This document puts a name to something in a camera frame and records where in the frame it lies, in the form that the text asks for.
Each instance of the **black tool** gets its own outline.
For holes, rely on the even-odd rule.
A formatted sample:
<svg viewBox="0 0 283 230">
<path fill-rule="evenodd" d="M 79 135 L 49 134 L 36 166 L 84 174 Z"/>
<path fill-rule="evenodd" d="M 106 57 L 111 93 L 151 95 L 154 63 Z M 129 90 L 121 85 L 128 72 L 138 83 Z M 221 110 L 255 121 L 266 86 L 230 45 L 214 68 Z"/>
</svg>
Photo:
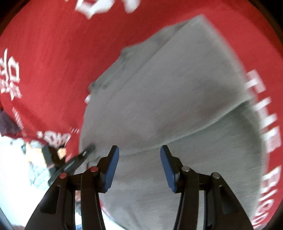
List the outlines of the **black tool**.
<svg viewBox="0 0 283 230">
<path fill-rule="evenodd" d="M 253 230 L 247 214 L 219 173 L 196 173 L 173 157 L 167 145 L 162 146 L 160 158 L 169 187 L 174 193 L 182 193 L 173 230 L 196 230 L 201 190 L 205 194 L 204 230 Z"/>
<path fill-rule="evenodd" d="M 107 157 L 84 173 L 61 173 L 50 186 L 29 219 L 25 230 L 75 230 L 75 191 L 81 191 L 84 230 L 105 230 L 98 193 L 111 187 L 119 160 L 119 148 L 112 146 Z"/>
<path fill-rule="evenodd" d="M 95 145 L 91 144 L 85 148 L 79 155 L 73 157 L 67 163 L 63 164 L 60 168 L 50 169 L 51 177 L 48 180 L 49 186 L 54 182 L 54 180 L 61 174 L 67 173 L 68 175 L 73 175 L 75 170 L 85 161 L 85 159 L 95 150 Z"/>
</svg>

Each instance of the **red fabric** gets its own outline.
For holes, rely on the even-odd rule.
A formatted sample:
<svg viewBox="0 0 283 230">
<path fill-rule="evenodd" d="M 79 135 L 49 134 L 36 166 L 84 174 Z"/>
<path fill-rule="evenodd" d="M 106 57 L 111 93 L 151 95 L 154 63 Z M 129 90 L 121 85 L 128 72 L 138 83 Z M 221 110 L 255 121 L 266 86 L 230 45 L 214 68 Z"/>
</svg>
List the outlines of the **red fabric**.
<svg viewBox="0 0 283 230">
<path fill-rule="evenodd" d="M 78 154 L 78 129 L 83 123 L 88 85 L 125 46 L 199 14 L 204 14 L 225 37 L 247 72 L 258 71 L 267 88 L 259 99 L 270 96 L 268 110 L 278 115 L 269 129 L 282 127 L 283 48 L 271 26 L 248 1 L 141 0 L 131 14 L 117 1 L 108 12 L 95 14 L 90 20 L 75 11 L 75 6 L 75 0 L 31 0 L 0 37 L 0 57 L 7 48 L 7 61 L 13 56 L 19 63 L 20 82 L 15 85 L 22 94 L 11 101 L 9 93 L 2 93 L 1 101 L 13 118 L 12 109 L 16 109 L 26 135 L 37 138 L 38 131 L 44 135 L 49 130 L 70 134 L 67 154 L 69 158 Z M 270 155 L 268 171 L 282 164 L 281 149 Z M 282 196 L 279 188 L 265 221 L 271 218 Z"/>
</svg>

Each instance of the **white floor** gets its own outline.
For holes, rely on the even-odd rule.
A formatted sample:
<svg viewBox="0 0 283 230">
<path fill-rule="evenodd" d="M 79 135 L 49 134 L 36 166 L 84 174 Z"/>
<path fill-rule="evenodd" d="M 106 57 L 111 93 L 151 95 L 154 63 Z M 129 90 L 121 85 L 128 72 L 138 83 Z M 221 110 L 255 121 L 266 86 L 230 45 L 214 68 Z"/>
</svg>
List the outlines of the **white floor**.
<svg viewBox="0 0 283 230">
<path fill-rule="evenodd" d="M 12 225 L 25 226 L 46 191 L 30 186 L 23 141 L 0 137 L 0 207 Z M 103 215 L 107 230 L 123 230 Z M 76 215 L 76 224 L 81 218 Z"/>
</svg>

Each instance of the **gray fabric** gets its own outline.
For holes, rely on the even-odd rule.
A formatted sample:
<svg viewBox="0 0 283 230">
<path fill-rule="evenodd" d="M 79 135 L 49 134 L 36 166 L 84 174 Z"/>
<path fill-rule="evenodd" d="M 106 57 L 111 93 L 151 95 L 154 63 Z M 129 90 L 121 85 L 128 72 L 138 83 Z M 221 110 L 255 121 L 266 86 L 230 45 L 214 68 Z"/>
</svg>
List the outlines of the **gray fabric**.
<svg viewBox="0 0 283 230">
<path fill-rule="evenodd" d="M 259 125 L 240 63 L 202 16 L 124 49 L 90 88 L 80 150 L 95 143 L 85 162 L 95 165 L 119 146 L 112 187 L 100 197 L 120 225 L 173 228 L 179 195 L 161 166 L 163 144 L 197 172 L 221 173 L 251 215 L 261 176 Z"/>
</svg>

